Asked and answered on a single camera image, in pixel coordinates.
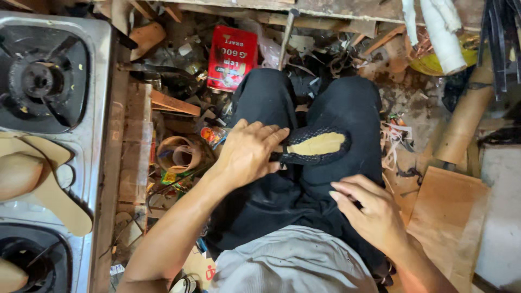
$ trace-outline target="stainless steel stovetop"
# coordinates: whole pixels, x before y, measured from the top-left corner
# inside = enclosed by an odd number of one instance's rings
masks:
[[[108,115],[109,73],[113,44],[111,26],[100,20],[0,11],[0,30],[6,26],[35,26],[65,30],[78,36],[86,46],[90,59],[90,80],[81,121],[71,131],[59,134],[28,133],[52,140],[74,153],[73,159],[67,164],[74,169],[75,181],[66,191],[83,202],[96,218],[102,174],[100,169],[103,163],[104,132]],[[24,201],[1,203],[0,223],[35,225],[60,233],[66,238],[72,252],[71,291],[88,291],[93,232],[84,237],[76,237],[51,211]]]

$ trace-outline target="concrete floor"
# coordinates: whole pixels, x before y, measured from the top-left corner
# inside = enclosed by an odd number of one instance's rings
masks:
[[[521,293],[520,174],[521,147],[485,149],[481,178],[492,193],[475,272],[513,293]]]

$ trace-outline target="white pipe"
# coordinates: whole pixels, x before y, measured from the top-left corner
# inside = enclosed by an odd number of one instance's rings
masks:
[[[452,3],[452,0],[431,1],[434,7],[436,7],[436,9],[441,14],[441,17],[443,17],[448,31],[456,32],[462,27],[460,17],[457,14],[456,7],[454,7],[454,3]]]
[[[416,11],[414,10],[414,0],[402,0],[403,19],[407,28],[407,35],[411,41],[411,46],[418,43],[416,35]]]
[[[467,64],[463,59],[457,36],[446,29],[443,17],[431,0],[420,0],[420,4],[430,42],[443,73],[450,75],[465,68]]]

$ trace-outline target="stove burner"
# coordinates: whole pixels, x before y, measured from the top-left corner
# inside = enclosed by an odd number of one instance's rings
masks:
[[[27,284],[19,290],[20,292],[47,292],[53,287],[56,272],[52,261],[42,257],[27,267],[43,250],[38,243],[29,239],[13,237],[0,240],[2,258],[18,266],[29,276]]]
[[[0,257],[29,276],[27,284],[16,292],[70,291],[70,251],[60,235],[21,224],[0,224],[0,235]]]
[[[76,35],[53,28],[0,29],[0,126],[61,133],[82,119],[89,55]]]
[[[43,98],[63,90],[63,75],[53,63],[29,64],[22,73],[22,88],[28,96]]]

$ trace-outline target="knee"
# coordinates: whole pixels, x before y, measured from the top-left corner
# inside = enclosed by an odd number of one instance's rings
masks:
[[[360,76],[342,77],[336,79],[329,86],[343,92],[363,91],[378,94],[378,88],[374,82]]]
[[[280,82],[288,79],[282,71],[271,68],[252,69],[248,73],[247,78],[248,82],[259,82],[263,84],[273,84],[272,82]]]
[[[376,106],[378,111],[381,109],[380,93],[374,82],[360,77],[342,77],[333,81],[327,90],[336,93],[338,99],[357,100],[358,103],[369,102],[371,106]]]

